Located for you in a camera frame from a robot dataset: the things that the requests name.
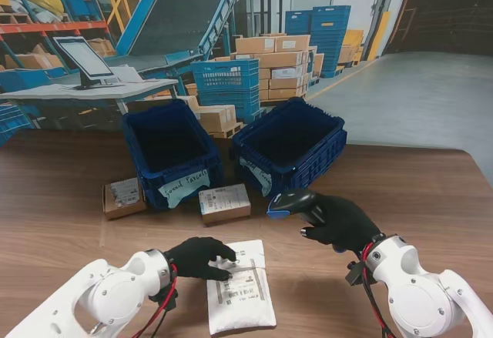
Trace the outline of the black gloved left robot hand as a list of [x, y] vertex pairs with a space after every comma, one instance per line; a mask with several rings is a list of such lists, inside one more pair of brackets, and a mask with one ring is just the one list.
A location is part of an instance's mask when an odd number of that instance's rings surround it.
[[163, 253], [166, 259], [177, 268], [181, 277], [204, 280], [225, 281], [231, 273], [209, 264], [217, 257], [236, 262], [233, 249], [212, 237], [193, 237]]

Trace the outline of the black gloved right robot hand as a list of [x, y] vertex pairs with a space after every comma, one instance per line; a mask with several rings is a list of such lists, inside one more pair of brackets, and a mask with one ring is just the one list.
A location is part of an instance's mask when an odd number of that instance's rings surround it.
[[323, 226], [302, 228], [301, 235], [338, 252], [353, 251], [358, 256], [381, 234], [380, 229], [356, 203], [339, 196], [317, 194], [326, 220]]

